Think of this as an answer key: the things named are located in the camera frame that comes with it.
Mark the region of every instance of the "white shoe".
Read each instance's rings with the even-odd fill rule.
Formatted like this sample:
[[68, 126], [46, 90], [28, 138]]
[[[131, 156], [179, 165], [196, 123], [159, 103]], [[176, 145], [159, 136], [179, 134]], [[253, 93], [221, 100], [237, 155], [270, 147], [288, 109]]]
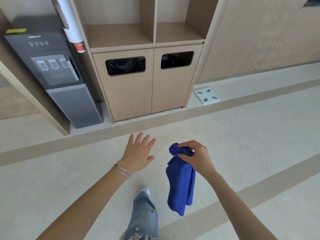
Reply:
[[150, 190], [149, 190], [148, 188], [142, 188], [142, 189], [140, 189], [139, 192], [138, 192], [138, 194], [139, 194], [140, 192], [142, 192], [142, 191], [146, 192], [146, 193], [148, 194], [149, 198], [150, 198]]

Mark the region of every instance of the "person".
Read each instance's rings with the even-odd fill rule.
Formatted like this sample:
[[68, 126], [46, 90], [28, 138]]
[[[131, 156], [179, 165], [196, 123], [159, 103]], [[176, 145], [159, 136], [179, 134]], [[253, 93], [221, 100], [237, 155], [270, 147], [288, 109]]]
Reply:
[[[134, 141], [134, 135], [131, 134], [123, 157], [115, 164], [116, 166], [67, 208], [37, 239], [84, 239], [110, 198], [128, 179], [122, 170], [117, 169], [135, 173], [156, 158], [149, 155], [156, 139], [147, 143], [150, 136], [147, 135], [142, 139], [142, 135], [142, 132], [139, 133]], [[205, 146], [194, 140], [183, 142], [178, 146], [190, 147], [194, 150], [192, 157], [183, 154], [179, 156], [190, 163], [212, 186], [240, 240], [277, 239], [217, 172]], [[129, 226], [120, 239], [153, 240], [157, 238], [157, 210], [150, 200], [149, 190], [144, 188], [133, 201]]]

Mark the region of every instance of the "cabinet door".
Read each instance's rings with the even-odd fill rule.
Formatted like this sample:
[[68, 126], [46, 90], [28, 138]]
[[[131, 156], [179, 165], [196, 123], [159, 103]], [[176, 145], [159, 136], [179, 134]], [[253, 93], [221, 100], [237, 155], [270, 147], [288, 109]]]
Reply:
[[307, 0], [229, 0], [200, 81], [255, 71]]
[[154, 49], [152, 112], [182, 107], [202, 44]]
[[320, 7], [303, 7], [257, 71], [320, 60]]
[[153, 52], [92, 54], [114, 121], [151, 113]]

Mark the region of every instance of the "bracelet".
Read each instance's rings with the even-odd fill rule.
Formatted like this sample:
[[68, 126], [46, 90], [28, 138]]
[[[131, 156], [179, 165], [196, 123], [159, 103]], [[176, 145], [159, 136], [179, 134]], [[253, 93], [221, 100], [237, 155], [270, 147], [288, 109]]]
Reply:
[[117, 170], [119, 173], [122, 173], [123, 175], [125, 175], [128, 179], [131, 178], [132, 173], [130, 173], [129, 171], [123, 169], [122, 167], [119, 167], [118, 165], [114, 164], [111, 168], [113, 168], [114, 170]]

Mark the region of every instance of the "ripped jeans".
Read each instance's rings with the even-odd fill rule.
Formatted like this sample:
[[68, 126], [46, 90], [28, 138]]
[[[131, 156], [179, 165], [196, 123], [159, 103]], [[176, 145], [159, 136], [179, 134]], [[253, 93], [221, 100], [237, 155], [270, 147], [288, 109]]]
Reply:
[[120, 240], [156, 240], [158, 213], [148, 194], [140, 192], [133, 201], [131, 220]]

